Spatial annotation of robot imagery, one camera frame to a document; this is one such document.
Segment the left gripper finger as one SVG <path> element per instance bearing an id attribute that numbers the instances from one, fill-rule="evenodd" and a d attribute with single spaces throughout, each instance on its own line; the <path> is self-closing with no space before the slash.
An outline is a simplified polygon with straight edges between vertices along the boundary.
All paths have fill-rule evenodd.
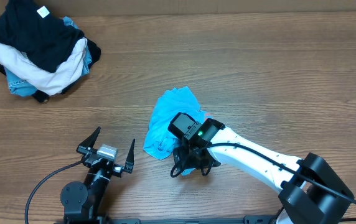
<path id="1" fill-rule="evenodd" d="M 134 145 L 135 145 L 135 139 L 132 140 L 125 165 L 126 166 L 133 166 L 134 165 Z"/>
<path id="2" fill-rule="evenodd" d="M 79 145 L 78 148 L 93 148 L 94 144 L 96 143 L 96 140 L 98 138 L 98 135 L 100 134 L 101 127 L 97 127 L 94 132 L 89 135 L 84 141 L 82 141 Z"/>

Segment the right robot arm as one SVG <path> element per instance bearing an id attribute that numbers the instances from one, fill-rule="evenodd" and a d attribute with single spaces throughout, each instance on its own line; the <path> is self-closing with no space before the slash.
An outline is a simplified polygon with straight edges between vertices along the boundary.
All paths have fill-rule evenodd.
<path id="1" fill-rule="evenodd" d="M 274 223 L 339 223 L 354 199 L 330 165 L 316 154 L 287 156 L 253 143 L 215 119 L 203 123 L 177 113 L 168 130 L 180 140 L 171 176 L 189 169 L 207 175 L 220 164 L 234 166 L 278 193 L 283 205 Z"/>

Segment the light blue printed t-shirt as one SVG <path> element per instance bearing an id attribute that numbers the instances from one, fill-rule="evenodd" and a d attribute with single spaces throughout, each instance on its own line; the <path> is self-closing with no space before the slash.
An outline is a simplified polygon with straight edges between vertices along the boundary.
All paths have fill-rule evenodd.
<path id="1" fill-rule="evenodd" d="M 153 109 L 144 140 L 143 149 L 150 156 L 163 160 L 180 146 L 180 138 L 175 137 L 168 130 L 170 122 L 179 112 L 188 114 L 200 123 L 212 117 L 210 113 L 201 110 L 199 102 L 189 87 L 165 91 L 158 98 Z"/>

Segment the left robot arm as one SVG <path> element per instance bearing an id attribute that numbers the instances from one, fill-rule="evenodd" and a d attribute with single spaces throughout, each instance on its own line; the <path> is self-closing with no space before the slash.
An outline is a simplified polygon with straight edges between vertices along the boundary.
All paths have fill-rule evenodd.
<path id="1" fill-rule="evenodd" d="M 88 168 L 83 182 L 70 182 L 61 191 L 60 201 L 64 207 L 64 223 L 110 223 L 108 215 L 98 210 L 108 184 L 113 176 L 121 178 L 123 173 L 132 173 L 134 167 L 134 144 L 132 141 L 125 165 L 115 163 L 118 149 L 106 144 L 94 148 L 101 128 L 82 141 L 77 152 L 82 155 L 79 164 Z"/>

